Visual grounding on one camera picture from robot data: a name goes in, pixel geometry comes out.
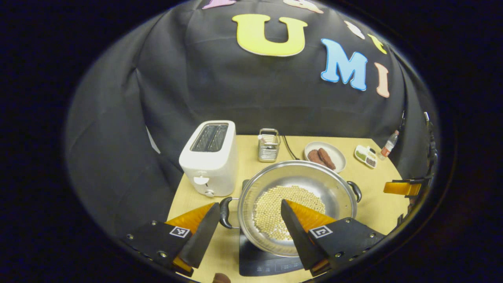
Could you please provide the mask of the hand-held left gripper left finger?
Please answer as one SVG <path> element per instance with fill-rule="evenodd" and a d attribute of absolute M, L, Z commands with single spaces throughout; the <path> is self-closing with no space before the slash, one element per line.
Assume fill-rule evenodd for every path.
<path fill-rule="evenodd" d="M 122 241 L 156 264 L 184 276 L 199 268 L 220 220 L 217 202 L 173 219 L 148 223 L 127 232 Z"/>

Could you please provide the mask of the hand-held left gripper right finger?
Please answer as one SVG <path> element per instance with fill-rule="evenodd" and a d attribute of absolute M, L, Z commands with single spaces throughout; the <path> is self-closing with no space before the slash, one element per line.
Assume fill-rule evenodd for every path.
<path fill-rule="evenodd" d="M 349 267 L 385 238 L 352 217 L 336 220 L 286 199 L 281 216 L 304 269 L 314 277 Z"/>

